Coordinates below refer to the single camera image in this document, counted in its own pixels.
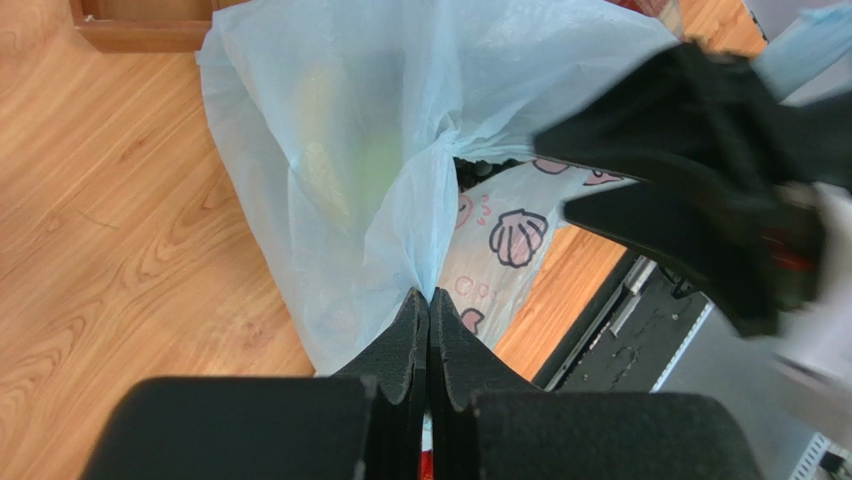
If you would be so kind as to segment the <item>light blue plastic bag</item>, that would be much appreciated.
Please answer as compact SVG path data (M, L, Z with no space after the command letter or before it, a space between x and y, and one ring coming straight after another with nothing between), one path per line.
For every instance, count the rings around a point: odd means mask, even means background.
M621 180L534 155L677 38L606 1L249 1L196 55L209 129L316 371L410 290L495 347L567 199ZM453 159L522 164L460 193Z

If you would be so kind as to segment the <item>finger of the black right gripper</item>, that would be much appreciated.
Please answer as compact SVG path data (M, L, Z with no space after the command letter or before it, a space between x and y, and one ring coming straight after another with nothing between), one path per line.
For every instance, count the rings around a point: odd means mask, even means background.
M536 133L533 148L548 160L636 180L789 180L788 124L748 59L682 43Z
M771 257L755 228L732 240L694 205L646 183L567 200L563 217L686 278L740 336L780 332Z

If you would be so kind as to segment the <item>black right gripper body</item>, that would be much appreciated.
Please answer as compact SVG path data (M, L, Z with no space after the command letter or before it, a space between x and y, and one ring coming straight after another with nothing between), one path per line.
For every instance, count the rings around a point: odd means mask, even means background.
M769 102L758 112L766 136L774 207L761 224L764 313L792 311L821 289L828 227L817 185L851 187L851 92L804 105Z

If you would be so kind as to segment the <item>dark fake grape bunch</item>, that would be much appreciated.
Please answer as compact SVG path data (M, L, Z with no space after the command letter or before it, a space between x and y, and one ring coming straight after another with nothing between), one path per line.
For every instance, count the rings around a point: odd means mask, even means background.
M521 161L513 158L502 163L490 163L485 160L470 161L459 157L455 157L453 161L460 193L464 193L490 178L522 164Z

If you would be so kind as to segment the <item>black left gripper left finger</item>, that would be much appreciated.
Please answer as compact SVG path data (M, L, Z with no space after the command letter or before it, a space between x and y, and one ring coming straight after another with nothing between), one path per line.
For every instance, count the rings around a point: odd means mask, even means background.
M111 413L86 479L416 479L429 306L328 377L158 377Z

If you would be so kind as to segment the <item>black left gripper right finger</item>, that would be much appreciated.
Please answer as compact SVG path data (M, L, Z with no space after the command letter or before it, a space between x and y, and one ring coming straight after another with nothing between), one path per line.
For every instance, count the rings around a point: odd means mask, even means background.
M547 392L430 305L429 392L438 479L758 479L733 416L694 394Z

